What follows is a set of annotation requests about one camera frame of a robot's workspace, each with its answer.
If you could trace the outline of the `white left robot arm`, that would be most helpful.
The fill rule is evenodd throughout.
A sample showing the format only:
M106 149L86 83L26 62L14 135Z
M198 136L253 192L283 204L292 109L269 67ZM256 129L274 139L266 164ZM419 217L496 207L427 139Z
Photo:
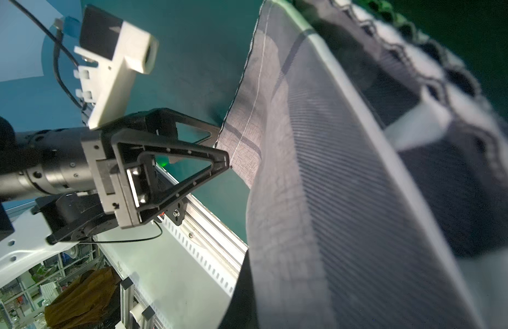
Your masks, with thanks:
M218 131L167 108L24 133L0 117L0 288L107 230L180 225L188 195L229 168Z

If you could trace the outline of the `grey striped cloth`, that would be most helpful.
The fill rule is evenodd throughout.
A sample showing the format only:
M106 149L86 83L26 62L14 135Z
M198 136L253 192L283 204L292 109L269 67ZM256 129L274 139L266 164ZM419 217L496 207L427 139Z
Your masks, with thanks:
M508 328L508 126L352 1L264 1L217 147L249 187L222 328Z

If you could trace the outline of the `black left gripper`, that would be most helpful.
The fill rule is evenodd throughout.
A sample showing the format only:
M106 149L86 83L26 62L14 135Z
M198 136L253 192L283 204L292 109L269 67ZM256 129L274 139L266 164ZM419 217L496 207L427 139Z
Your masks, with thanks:
M204 135L179 141L178 126ZM103 210L122 229L151 222L230 166L228 153L212 148L218 126L170 108L134 112L99 130L82 133L81 145Z

